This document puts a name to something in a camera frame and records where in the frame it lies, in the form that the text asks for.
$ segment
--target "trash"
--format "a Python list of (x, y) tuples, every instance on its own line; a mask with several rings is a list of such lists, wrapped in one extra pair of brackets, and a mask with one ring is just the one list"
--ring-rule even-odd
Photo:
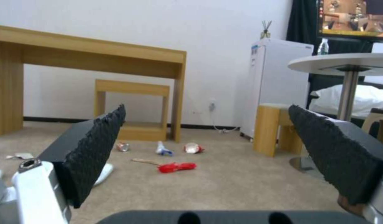
[(102, 171), (100, 172), (100, 175), (99, 175), (98, 179), (96, 180), (95, 184), (93, 184), (93, 186), (99, 185), (104, 180), (106, 180), (107, 177), (110, 175), (110, 173), (113, 172), (113, 169), (114, 169), (113, 164), (106, 163), (104, 165)]
[(169, 163), (169, 164), (160, 164), (151, 160), (146, 159), (131, 159), (133, 162), (138, 163), (149, 163), (153, 165), (157, 165), (158, 170), (161, 173), (173, 173), (178, 170), (188, 170), (188, 169), (195, 169), (197, 165), (195, 163)]
[(116, 144), (116, 149), (120, 152), (128, 152), (130, 150), (129, 143), (120, 142)]
[(173, 152), (171, 150), (168, 150), (165, 148), (162, 141), (158, 142), (156, 153), (159, 155), (162, 155), (162, 156), (164, 156), (164, 155), (172, 156), (173, 155)]
[(14, 156), (6, 156), (6, 159), (32, 159), (34, 156), (31, 153), (16, 153)]
[(186, 153), (192, 153), (192, 154), (202, 153), (202, 152), (204, 151), (203, 147), (201, 147), (201, 146), (199, 146), (198, 144), (193, 143), (193, 142), (187, 143), (187, 144), (183, 147), (183, 150), (184, 150)]

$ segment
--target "metal table leg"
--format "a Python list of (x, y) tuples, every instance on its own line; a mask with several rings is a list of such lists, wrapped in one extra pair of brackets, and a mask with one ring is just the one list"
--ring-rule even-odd
[(355, 91), (358, 85), (358, 77), (358, 71), (345, 72), (337, 119), (345, 121), (351, 120), (353, 100), (355, 99)]

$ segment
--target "white wall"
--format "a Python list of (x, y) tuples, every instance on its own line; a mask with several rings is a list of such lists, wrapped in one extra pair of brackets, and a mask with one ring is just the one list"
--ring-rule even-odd
[[(215, 98), (215, 124), (238, 126), (250, 45), (262, 31), (262, 20), (273, 20), (273, 38), (285, 38), (291, 2), (0, 0), (0, 25), (185, 50), (182, 123), (211, 125), (207, 108)], [(95, 78), (173, 86), (161, 78), (26, 65), (24, 115), (92, 118)], [(107, 108), (120, 102), (128, 120), (160, 119), (158, 98), (110, 94)]]

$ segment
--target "red object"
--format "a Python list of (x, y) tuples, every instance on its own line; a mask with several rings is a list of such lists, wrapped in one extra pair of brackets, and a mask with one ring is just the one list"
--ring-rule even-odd
[(183, 146), (183, 150), (186, 153), (192, 154), (202, 153), (204, 151), (203, 147), (193, 142), (187, 143), (185, 146)]
[(195, 163), (169, 163), (158, 167), (158, 170), (162, 173), (173, 173), (178, 170), (194, 169), (197, 165)]

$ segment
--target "white mini fridge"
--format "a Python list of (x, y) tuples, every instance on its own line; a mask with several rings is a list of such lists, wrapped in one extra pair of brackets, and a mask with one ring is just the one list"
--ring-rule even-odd
[(305, 108), (309, 74), (293, 71), (287, 65), (293, 59), (311, 56), (313, 49), (311, 44), (275, 39), (252, 45), (241, 135), (253, 138), (259, 104), (295, 104)]

